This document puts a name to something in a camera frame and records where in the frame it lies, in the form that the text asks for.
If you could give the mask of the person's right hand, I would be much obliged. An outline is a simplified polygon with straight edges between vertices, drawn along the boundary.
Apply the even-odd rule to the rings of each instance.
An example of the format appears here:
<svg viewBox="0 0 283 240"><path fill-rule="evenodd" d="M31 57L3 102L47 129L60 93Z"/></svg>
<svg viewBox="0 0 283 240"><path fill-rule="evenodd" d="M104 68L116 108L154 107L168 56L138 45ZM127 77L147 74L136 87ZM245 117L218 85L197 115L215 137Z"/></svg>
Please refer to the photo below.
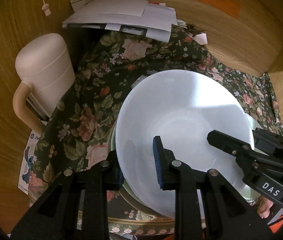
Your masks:
<svg viewBox="0 0 283 240"><path fill-rule="evenodd" d="M261 196L259 198L259 200L260 200L260 202L259 202L259 206L257 208L257 213L260 216L260 218L265 219L265 218L269 217L270 209L274 205L274 203L264 196Z"/></svg>

